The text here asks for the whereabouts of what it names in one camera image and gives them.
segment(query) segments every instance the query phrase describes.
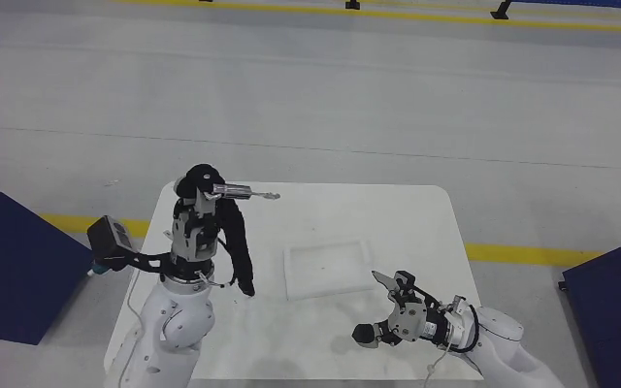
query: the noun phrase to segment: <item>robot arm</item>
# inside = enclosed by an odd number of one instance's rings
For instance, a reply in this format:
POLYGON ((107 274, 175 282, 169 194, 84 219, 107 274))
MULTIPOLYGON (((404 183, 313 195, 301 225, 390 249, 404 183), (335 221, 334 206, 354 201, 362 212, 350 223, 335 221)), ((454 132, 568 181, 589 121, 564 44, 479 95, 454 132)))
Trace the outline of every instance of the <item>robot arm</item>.
POLYGON ((92 271, 120 271, 126 266, 158 273, 159 281, 141 313, 130 306, 138 276, 128 293, 127 307, 138 322, 127 333, 108 371, 106 388, 185 388, 199 359, 201 341, 215 317, 209 295, 235 280, 243 293, 254 295, 252 263, 245 224, 235 200, 251 196, 277 199, 278 194, 255 193, 248 186, 226 184, 212 166, 194 166, 175 184, 179 196, 173 210, 170 252, 139 253, 127 229, 109 216, 88 229, 95 260, 92 271), (224 231, 226 242, 218 233, 224 231), (234 276, 227 284, 213 282, 218 242, 231 256, 234 276))
POLYGON ((508 315, 474 308, 460 296, 443 306, 416 287, 415 277, 405 271, 394 277, 373 275, 388 289, 395 308, 385 321, 356 326, 352 336, 361 346, 428 340, 448 347, 449 354, 479 371, 490 388, 564 387, 550 368, 524 350, 520 344, 524 328, 508 315))

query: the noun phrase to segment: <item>gray floor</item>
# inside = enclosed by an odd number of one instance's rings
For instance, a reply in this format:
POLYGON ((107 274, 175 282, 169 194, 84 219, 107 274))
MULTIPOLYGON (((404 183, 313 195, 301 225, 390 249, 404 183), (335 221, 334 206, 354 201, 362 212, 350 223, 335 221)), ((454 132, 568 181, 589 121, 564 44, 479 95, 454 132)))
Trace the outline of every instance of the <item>gray floor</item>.
MULTIPOLYGON (((210 162, 232 180, 436 184, 469 243, 619 245, 620 35, 100 0, 0 12, 0 190, 34 211, 149 218, 210 162)), ((595 387, 563 269, 471 267, 527 349, 595 387)), ((90 279, 40 346, 0 342, 0 386, 99 386, 126 284, 90 279)))

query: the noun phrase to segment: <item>black post base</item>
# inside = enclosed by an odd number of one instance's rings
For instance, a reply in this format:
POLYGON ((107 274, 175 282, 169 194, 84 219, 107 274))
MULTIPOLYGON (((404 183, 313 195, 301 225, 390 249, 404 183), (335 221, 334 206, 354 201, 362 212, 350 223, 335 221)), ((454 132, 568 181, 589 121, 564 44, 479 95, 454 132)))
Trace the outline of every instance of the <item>black post base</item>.
POLYGON ((349 0, 345 3, 345 9, 360 11, 360 3, 358 3, 356 0, 349 0))
POLYGON ((499 14, 498 11, 492 11, 490 15, 496 20, 508 20, 507 14, 499 14))
POLYGON ((498 10, 492 11, 490 15, 496 20, 508 20, 507 10, 510 5, 511 0, 505 0, 500 6, 498 6, 498 10))

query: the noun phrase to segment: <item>navy blue wall panel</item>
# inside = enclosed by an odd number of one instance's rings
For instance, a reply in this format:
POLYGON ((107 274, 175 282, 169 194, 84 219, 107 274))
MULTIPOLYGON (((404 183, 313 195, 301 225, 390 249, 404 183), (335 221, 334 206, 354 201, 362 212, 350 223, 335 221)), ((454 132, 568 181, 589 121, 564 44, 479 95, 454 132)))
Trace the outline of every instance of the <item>navy blue wall panel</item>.
POLYGON ((90 269, 90 249, 0 193, 0 340, 37 344, 90 269))
POLYGON ((621 248, 563 275, 600 388, 621 387, 621 248))

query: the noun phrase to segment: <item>table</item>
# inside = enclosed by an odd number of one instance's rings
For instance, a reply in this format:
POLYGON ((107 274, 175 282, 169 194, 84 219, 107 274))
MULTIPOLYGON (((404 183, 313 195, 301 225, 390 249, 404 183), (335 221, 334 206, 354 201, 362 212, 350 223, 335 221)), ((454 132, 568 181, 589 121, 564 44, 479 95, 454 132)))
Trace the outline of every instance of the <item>table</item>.
MULTIPOLYGON (((238 201, 254 265, 256 296, 237 286, 214 289, 215 326, 203 339, 193 379, 424 379, 426 366, 441 355, 431 343, 403 342, 379 349, 358 346, 351 332, 358 323, 385 319, 393 304, 386 289, 288 302, 283 250, 296 243, 362 238, 375 270, 393 275, 407 270, 416 284, 438 299, 455 294, 480 301, 457 221, 446 192, 436 186, 240 182, 255 191, 281 194, 277 201, 238 201)), ((143 246, 147 254, 170 250, 163 235, 172 224, 177 199, 164 187, 143 246)), ((231 277, 224 249, 213 258, 215 280, 231 277)), ((132 295, 142 307, 153 274, 140 274, 132 295)), ((123 304, 106 352, 110 367, 135 317, 123 304)), ((434 378, 480 380, 464 362, 446 357, 434 378)))

